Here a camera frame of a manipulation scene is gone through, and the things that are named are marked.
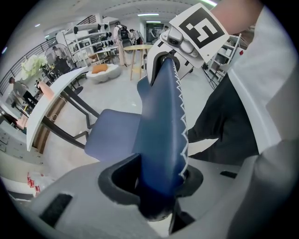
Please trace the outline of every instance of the black metal railing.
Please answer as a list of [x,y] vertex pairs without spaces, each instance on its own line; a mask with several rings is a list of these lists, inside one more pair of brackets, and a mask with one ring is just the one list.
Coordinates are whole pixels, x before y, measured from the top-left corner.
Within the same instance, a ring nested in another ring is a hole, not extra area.
[[7,89],[9,85],[9,78],[15,77],[17,74],[21,71],[21,63],[24,62],[26,59],[31,57],[32,55],[40,55],[41,53],[45,52],[49,47],[57,44],[56,38],[53,37],[38,46],[34,47],[32,50],[27,52],[25,55],[23,55],[20,60],[18,60],[12,68],[6,73],[6,75],[3,77],[3,79],[0,81],[0,94],[3,95],[4,91]]
[[86,17],[83,21],[79,22],[77,25],[89,24],[95,22],[97,22],[95,19],[95,15],[90,15],[89,17]]

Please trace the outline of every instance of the white couch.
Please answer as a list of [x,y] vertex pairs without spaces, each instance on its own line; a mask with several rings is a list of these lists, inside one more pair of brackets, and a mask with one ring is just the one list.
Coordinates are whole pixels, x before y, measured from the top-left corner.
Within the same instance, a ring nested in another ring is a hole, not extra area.
[[121,68],[119,65],[114,64],[107,64],[107,71],[101,71],[96,74],[92,74],[91,71],[89,71],[86,74],[86,77],[90,80],[92,80],[95,84],[99,82],[104,82],[110,79],[117,78],[121,74]]

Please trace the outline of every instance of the orange cushion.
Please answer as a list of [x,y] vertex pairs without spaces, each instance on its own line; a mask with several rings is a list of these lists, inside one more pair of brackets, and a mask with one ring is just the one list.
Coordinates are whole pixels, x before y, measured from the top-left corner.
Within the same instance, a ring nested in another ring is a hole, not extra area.
[[107,64],[95,65],[95,66],[93,67],[92,74],[97,74],[97,73],[99,73],[99,72],[101,72],[101,71],[107,71],[107,69],[108,69]]

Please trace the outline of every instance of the gray shirt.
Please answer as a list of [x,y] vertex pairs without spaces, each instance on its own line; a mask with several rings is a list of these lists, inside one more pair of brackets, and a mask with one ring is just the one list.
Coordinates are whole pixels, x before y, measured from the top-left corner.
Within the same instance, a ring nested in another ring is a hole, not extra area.
[[17,96],[23,97],[27,90],[26,90],[26,87],[24,85],[22,85],[20,81],[16,81],[14,84],[13,91]]

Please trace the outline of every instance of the round wooden table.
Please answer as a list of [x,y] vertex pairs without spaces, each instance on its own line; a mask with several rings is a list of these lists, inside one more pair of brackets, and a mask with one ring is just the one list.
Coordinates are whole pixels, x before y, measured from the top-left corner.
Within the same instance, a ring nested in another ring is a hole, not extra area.
[[131,64],[131,73],[130,73],[130,80],[132,80],[132,72],[133,72],[133,66],[134,66],[134,57],[135,57],[135,51],[136,50],[141,50],[141,55],[140,55],[140,68],[139,70],[139,78],[141,78],[141,66],[142,66],[142,54],[143,50],[145,50],[145,53],[148,53],[148,49],[150,49],[153,45],[134,45],[134,46],[128,46],[124,47],[124,50],[132,50],[133,51],[133,59],[132,59],[132,64]]

